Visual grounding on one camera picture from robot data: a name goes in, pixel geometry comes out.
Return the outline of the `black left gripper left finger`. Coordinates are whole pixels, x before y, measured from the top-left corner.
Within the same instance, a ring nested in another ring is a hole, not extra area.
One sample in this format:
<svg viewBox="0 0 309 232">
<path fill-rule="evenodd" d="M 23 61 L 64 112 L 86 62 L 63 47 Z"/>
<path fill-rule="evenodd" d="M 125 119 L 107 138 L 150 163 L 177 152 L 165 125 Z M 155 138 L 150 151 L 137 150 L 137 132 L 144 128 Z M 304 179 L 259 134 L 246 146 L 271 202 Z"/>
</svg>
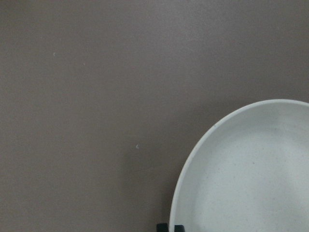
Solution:
<svg viewBox="0 0 309 232">
<path fill-rule="evenodd" d="M 156 232 L 169 232 L 169 226 L 167 223 L 158 223 L 156 225 Z"/>
</svg>

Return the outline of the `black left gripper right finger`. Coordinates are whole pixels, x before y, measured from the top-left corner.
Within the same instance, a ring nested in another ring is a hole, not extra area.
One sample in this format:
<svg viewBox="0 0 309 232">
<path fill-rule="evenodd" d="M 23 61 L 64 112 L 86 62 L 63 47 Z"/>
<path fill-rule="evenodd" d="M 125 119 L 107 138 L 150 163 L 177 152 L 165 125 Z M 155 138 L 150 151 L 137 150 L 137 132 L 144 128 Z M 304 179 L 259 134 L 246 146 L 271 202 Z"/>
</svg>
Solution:
<svg viewBox="0 0 309 232">
<path fill-rule="evenodd" d="M 185 227 L 183 225 L 175 225 L 174 232 L 185 232 Z"/>
</svg>

